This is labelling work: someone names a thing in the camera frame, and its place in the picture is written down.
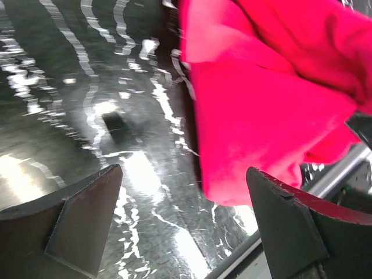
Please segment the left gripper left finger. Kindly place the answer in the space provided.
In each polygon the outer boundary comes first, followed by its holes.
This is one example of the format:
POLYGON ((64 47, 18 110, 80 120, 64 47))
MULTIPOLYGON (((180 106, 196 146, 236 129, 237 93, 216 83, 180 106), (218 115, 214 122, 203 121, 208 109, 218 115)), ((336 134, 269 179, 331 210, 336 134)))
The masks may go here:
POLYGON ((96 278, 123 172, 112 164, 1 211, 1 278, 96 278))

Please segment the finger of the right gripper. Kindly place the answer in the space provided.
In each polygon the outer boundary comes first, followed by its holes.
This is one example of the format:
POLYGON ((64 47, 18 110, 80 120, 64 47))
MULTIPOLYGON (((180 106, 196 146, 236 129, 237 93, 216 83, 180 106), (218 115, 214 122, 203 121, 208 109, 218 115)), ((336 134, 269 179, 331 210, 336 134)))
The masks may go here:
POLYGON ((348 128, 368 147, 372 144, 372 118, 363 112, 354 113, 347 121, 348 128))

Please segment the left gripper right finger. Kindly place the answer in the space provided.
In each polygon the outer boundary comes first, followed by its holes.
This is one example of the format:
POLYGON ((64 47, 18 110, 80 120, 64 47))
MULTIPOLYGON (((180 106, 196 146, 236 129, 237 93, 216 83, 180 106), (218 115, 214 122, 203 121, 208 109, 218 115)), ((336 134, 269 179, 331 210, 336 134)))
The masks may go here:
POLYGON ((254 167, 246 181, 272 278, 371 278, 371 195, 332 203, 254 167))

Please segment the bright pink-red t-shirt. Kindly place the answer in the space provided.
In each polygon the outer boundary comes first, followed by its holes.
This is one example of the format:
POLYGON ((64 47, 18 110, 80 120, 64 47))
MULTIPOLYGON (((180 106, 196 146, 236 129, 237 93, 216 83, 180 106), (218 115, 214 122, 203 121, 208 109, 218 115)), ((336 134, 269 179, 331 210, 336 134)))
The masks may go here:
POLYGON ((359 143, 346 121, 371 113, 370 17, 338 1, 178 9, 208 200, 250 205, 250 167, 300 188, 302 164, 333 164, 359 143))

